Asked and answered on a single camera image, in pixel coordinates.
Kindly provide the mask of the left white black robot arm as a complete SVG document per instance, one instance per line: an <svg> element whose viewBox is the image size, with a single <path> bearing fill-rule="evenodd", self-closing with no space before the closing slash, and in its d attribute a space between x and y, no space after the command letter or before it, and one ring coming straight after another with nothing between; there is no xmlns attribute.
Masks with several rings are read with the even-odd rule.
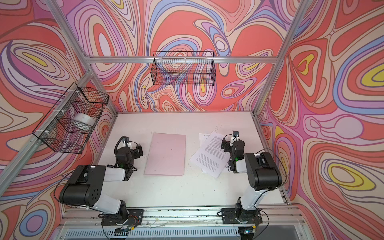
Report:
<svg viewBox="0 0 384 240"><path fill-rule="evenodd" d="M78 166L61 190L59 202L99 212L103 227L128 226L131 229L141 225L144 211L128 210L125 201L106 194L103 186L105 183L127 182L137 171L135 160L143 155L140 144L122 137L114 148L115 164Z"/></svg>

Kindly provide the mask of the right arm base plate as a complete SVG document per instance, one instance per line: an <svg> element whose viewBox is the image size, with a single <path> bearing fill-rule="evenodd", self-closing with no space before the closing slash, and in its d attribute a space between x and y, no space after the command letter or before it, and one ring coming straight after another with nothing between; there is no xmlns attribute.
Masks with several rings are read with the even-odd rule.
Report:
<svg viewBox="0 0 384 240"><path fill-rule="evenodd" d="M219 217L222 217L223 224L253 224L258 226L263 223L262 215L259 209L246 211L236 208L222 208L218 213Z"/></svg>

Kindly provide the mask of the pink folder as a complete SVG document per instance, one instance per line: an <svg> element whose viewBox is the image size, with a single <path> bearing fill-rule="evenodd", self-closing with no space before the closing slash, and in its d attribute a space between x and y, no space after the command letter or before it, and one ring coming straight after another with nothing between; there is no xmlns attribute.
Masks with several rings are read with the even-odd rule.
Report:
<svg viewBox="0 0 384 240"><path fill-rule="evenodd" d="M183 176L186 136L154 133L144 174L147 176Z"/></svg>

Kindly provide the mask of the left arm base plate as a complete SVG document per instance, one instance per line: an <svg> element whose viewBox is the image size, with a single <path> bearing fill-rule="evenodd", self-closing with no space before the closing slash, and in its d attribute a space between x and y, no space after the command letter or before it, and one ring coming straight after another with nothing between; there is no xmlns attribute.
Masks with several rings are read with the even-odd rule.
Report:
<svg viewBox="0 0 384 240"><path fill-rule="evenodd" d="M102 226L131 226L142 224L144 209L128 209L117 214L99 214Z"/></svg>

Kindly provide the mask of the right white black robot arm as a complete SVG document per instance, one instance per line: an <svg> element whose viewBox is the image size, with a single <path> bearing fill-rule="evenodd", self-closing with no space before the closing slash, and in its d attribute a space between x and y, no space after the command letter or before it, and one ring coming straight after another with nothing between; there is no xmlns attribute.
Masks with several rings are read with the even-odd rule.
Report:
<svg viewBox="0 0 384 240"><path fill-rule="evenodd" d="M246 174L250 187L238 198L234 208L223 208L218 213L224 224L251 224L262 222L259 204L267 193L279 188L282 175L268 152L245 153L245 142L233 136L222 139L221 149L230 154L228 171Z"/></svg>

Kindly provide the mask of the printed paper sheet top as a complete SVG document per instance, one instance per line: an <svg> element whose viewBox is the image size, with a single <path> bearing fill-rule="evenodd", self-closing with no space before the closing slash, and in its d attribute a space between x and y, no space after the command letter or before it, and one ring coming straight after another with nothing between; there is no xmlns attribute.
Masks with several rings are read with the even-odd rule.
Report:
<svg viewBox="0 0 384 240"><path fill-rule="evenodd" d="M214 178L220 176L230 158L229 153L221 149L223 138L223 135L212 132L190 158L192 164Z"/></svg>

